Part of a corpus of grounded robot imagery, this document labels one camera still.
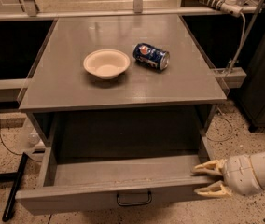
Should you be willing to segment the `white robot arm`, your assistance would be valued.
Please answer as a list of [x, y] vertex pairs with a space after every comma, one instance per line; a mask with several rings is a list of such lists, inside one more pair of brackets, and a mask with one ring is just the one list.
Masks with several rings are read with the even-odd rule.
[[217, 175], [222, 180], [194, 192], [208, 198], [226, 198], [234, 193], [250, 196], [265, 190], [265, 152], [212, 160], [192, 169], [195, 175]]

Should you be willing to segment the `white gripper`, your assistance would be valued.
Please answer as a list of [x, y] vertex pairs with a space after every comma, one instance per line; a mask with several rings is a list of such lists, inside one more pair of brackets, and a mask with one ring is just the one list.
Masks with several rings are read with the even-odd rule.
[[260, 194], [263, 189], [254, 173], [248, 155], [229, 157], [227, 160], [211, 160], [196, 165], [191, 172], [195, 175], [222, 175], [223, 181], [217, 181], [194, 192], [207, 198], [229, 198], [232, 191], [244, 196]]

